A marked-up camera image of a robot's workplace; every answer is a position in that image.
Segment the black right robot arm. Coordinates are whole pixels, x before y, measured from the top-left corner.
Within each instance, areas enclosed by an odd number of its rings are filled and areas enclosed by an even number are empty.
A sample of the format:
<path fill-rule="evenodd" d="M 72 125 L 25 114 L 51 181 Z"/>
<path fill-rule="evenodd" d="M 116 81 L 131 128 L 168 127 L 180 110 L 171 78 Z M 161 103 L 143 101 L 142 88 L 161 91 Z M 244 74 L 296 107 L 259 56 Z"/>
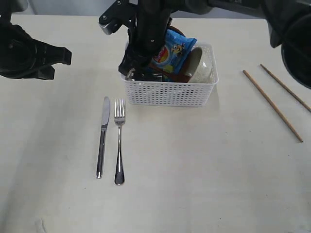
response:
<path fill-rule="evenodd" d="M 54 64 L 71 65 L 72 52 L 33 39 L 18 24 L 12 13 L 27 9 L 26 0 L 0 2 L 0 75 L 9 79 L 53 80 Z"/>

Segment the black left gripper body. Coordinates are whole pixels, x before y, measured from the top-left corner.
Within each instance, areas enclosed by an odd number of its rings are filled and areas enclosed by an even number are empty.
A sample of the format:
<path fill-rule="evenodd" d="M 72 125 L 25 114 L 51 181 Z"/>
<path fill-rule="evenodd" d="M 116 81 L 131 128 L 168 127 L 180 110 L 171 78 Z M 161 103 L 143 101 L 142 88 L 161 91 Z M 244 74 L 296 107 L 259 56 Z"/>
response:
<path fill-rule="evenodd" d="M 126 54 L 154 56 L 164 45 L 171 8 L 165 0 L 130 0 L 135 8 L 136 27 Z"/>

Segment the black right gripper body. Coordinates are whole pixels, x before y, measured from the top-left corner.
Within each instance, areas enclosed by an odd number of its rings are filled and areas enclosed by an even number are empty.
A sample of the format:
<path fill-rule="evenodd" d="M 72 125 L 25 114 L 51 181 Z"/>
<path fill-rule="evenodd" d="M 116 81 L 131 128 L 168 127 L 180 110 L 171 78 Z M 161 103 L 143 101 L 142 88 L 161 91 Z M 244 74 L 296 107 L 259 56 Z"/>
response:
<path fill-rule="evenodd" d="M 36 40 L 19 25 L 0 24 L 0 74 L 15 78 L 15 66 L 40 66 L 36 58 Z"/>

